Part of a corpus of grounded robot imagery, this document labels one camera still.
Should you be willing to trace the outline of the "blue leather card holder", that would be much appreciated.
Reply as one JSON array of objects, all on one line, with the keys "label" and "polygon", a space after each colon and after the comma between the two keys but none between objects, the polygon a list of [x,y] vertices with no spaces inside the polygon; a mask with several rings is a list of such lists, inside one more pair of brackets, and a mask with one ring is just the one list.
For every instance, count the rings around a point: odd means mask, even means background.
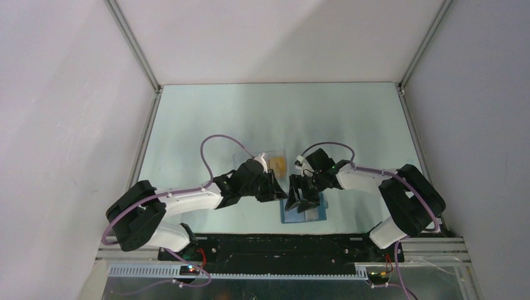
[{"label": "blue leather card holder", "polygon": [[280,213],[281,213],[281,223],[282,224],[297,224],[297,223],[310,223],[310,222],[319,222],[326,221],[328,202],[324,197],[322,192],[319,193],[320,205],[316,208],[298,212],[297,209],[292,209],[290,211],[285,210],[285,205],[287,203],[286,199],[280,200]]}]

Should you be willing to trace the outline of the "clear acrylic card box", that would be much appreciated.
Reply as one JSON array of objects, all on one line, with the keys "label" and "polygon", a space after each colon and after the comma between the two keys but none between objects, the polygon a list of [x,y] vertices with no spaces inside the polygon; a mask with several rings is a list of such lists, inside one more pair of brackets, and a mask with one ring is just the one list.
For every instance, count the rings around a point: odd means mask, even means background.
[{"label": "clear acrylic card box", "polygon": [[274,175],[277,179],[284,179],[287,177],[288,165],[285,150],[278,149],[272,151],[263,152],[238,152],[232,156],[234,161],[234,167],[239,167],[242,163],[248,159],[257,161],[260,164],[260,168],[264,171],[273,170]]}]

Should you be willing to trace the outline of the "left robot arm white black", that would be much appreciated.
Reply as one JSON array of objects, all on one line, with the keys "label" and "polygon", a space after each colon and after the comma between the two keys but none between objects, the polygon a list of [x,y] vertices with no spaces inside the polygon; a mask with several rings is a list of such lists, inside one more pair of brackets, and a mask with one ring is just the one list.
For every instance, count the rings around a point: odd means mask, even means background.
[{"label": "left robot arm white black", "polygon": [[[198,251],[189,225],[169,224],[172,216],[203,209],[222,209],[237,204],[241,198],[254,197],[260,203],[286,199],[272,169],[248,159],[236,170],[212,177],[197,188],[159,192],[148,180],[137,182],[106,211],[109,227],[102,237],[107,246],[119,245],[124,252],[143,246],[166,248],[182,260],[190,260]],[[108,241],[113,232],[115,241]]]}]

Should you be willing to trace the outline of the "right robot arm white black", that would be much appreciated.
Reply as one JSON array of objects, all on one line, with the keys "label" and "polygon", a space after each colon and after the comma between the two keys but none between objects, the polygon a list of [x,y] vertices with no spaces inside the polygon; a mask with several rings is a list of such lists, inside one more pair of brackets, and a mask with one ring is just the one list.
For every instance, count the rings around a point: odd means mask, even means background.
[{"label": "right robot arm white black", "polygon": [[336,162],[321,148],[299,156],[294,164],[299,172],[289,177],[285,211],[302,213],[320,206],[320,195],[327,189],[382,198],[390,216],[367,234],[363,251],[371,261],[380,261],[395,242],[421,234],[446,208],[444,199],[412,164],[390,171],[374,169],[348,159]]}]

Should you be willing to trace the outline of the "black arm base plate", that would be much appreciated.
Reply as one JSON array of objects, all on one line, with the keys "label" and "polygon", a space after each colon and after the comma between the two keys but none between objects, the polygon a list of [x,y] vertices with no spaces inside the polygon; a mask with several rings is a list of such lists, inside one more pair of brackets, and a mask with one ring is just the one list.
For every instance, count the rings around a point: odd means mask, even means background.
[{"label": "black arm base plate", "polygon": [[368,234],[198,234],[176,254],[188,261],[218,263],[237,254],[336,256],[354,262],[394,259],[395,244],[378,247]]}]

